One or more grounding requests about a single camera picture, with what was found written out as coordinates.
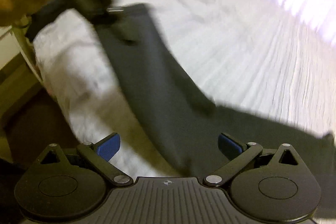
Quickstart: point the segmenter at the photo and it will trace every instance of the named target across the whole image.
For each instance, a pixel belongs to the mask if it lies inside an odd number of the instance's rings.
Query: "black device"
[[[164,158],[186,178],[139,178],[133,184],[95,155],[90,145],[80,145],[70,154],[51,146],[16,187],[27,217],[42,222],[80,218],[78,223],[85,215],[87,223],[128,223],[134,217],[129,223],[147,223],[151,218],[146,212],[151,212],[154,223],[311,222],[320,201],[318,184],[322,199],[317,213],[334,216],[331,134],[316,139],[299,129],[215,105],[167,50],[145,5],[64,1],[93,24],[138,121]],[[260,145],[245,147],[234,138]],[[261,147],[277,148],[280,141],[293,145],[308,168],[291,145],[281,145],[277,152]],[[165,191],[166,186],[173,190]],[[80,198],[83,191],[88,192],[86,199]],[[36,203],[30,205],[31,199]]]
[[[226,165],[204,178],[132,178],[108,163],[118,134],[62,150],[50,144],[21,177],[15,197],[40,223],[305,223],[321,190],[290,144],[263,149],[227,134]]]

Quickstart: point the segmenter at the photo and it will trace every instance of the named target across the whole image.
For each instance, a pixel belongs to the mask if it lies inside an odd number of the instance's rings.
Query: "white bed sheet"
[[[336,129],[336,51],[268,0],[116,3],[148,3],[167,47],[217,103],[317,137]],[[44,28],[34,47],[44,81],[81,142],[118,132],[121,149],[110,161],[117,168],[134,179],[178,175],[141,129],[91,25],[76,11]]]

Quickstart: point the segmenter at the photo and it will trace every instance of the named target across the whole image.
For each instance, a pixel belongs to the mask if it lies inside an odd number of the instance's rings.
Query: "triangular cutout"
[[[57,162],[60,162],[57,154],[54,151],[49,151],[41,164],[55,164]]]
[[[290,150],[285,150],[282,153],[279,163],[281,164],[289,164],[289,165],[297,165],[297,161],[295,160],[292,152]]]

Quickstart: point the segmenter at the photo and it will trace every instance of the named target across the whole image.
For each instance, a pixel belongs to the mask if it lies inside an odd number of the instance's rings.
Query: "crosshair logo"
[[[166,185],[170,185],[170,184],[172,184],[173,182],[172,182],[171,180],[165,180],[163,183],[166,184]]]

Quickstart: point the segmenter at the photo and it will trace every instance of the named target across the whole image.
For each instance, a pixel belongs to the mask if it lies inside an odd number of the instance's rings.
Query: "mattress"
[[[167,48],[216,103],[316,137],[335,130],[335,49],[280,7],[268,0],[115,0],[134,3],[151,7]],[[117,132],[114,166],[133,179],[179,175],[134,117],[84,18],[62,13],[34,47],[46,87],[79,141]]]

